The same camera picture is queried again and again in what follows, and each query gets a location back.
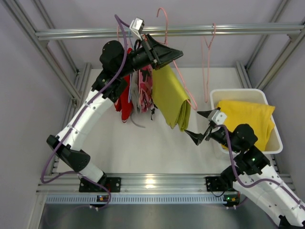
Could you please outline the pink hanger of lime trousers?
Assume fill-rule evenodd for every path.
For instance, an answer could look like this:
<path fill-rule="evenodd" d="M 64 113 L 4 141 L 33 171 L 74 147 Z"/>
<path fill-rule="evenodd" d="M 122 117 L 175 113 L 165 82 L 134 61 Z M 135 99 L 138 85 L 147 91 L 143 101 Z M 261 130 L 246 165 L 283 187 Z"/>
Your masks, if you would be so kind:
<path fill-rule="evenodd" d="M 159 17 L 160 11 L 162 11 L 163 14 L 164 14 L 164 16 L 165 16 L 165 36 L 164 36 L 164 45 L 168 46 L 168 16 L 167 16 L 166 10 L 165 10 L 164 8 L 160 7 L 160 8 L 158 9 L 158 11 L 157 11 L 156 17 Z M 179 68 L 178 68 L 178 66 L 177 66 L 177 64 L 176 64 L 176 61 L 173 61 L 173 64 L 174 64 L 174 66 L 175 66 L 175 68 L 176 68 L 177 73 L 178 73 L 179 76 L 180 76 L 180 79 L 181 79 L 181 81 L 182 81 L 182 83 L 183 83 L 183 87 L 184 87 L 185 91 L 188 93 L 188 95 L 189 95 L 189 97 L 190 97 L 190 99 L 187 100 L 188 104 L 191 106 L 191 108 L 192 108 L 193 110 L 197 111 L 197 108 L 198 108 L 197 103 L 196 103 L 196 101 L 195 101 L 193 95 L 191 94 L 191 92 L 188 90 L 188 88 L 187 88 L 187 86 L 186 86 L 186 83 L 185 83 L 185 80 L 184 80 L 184 78 L 183 78 L 183 75 L 181 74 L 181 72 L 180 72 L 180 70 L 179 70 Z"/>

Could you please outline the lime green trousers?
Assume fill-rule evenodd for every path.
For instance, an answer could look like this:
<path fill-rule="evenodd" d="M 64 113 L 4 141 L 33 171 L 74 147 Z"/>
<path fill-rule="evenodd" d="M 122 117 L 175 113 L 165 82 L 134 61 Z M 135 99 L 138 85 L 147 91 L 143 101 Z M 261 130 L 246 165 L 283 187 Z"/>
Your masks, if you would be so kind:
<path fill-rule="evenodd" d="M 152 99 L 170 128 L 178 126 L 181 132 L 188 128 L 189 96 L 170 66 L 152 70 Z"/>

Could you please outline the yellow trousers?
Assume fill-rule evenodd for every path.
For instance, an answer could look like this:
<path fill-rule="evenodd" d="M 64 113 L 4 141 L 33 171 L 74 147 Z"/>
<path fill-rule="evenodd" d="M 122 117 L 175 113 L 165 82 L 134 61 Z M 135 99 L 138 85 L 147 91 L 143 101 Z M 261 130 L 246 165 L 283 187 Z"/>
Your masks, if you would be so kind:
<path fill-rule="evenodd" d="M 264 151 L 269 141 L 275 124 L 271 116 L 275 110 L 274 106 L 234 100 L 221 100 L 217 104 L 221 111 L 227 115 L 224 125 L 229 131 L 240 124 L 248 124 L 258 138 L 255 146 Z"/>

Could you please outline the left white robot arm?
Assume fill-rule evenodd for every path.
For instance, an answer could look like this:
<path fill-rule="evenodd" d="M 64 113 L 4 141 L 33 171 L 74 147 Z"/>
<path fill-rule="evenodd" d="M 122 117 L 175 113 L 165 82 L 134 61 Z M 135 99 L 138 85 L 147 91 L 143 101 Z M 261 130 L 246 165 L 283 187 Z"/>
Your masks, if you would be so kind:
<path fill-rule="evenodd" d="M 140 47 L 128 51 L 128 44 L 112 40 L 102 48 L 100 62 L 102 71 L 91 86 L 76 115 L 56 135 L 46 142 L 54 153 L 68 165 L 73 173 L 83 176 L 96 186 L 104 186 L 107 175 L 83 151 L 87 134 L 120 97 L 127 82 L 124 77 L 149 65 L 158 70 L 183 56 L 183 52 L 170 48 L 145 34 L 139 39 Z"/>

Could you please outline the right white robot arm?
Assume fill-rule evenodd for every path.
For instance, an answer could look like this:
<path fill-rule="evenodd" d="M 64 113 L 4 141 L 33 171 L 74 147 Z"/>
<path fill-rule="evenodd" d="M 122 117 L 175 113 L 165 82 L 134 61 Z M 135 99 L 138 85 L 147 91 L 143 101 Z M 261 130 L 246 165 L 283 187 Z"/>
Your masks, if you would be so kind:
<path fill-rule="evenodd" d="M 230 166 L 220 175 L 225 190 L 234 189 L 255 203 L 273 223 L 283 229 L 305 227 L 305 204 L 278 175 L 270 160 L 254 145 L 258 140 L 248 124 L 229 131 L 219 108 L 199 111 L 209 121 L 206 131 L 186 131 L 198 146 L 213 139 L 227 147 Z"/>

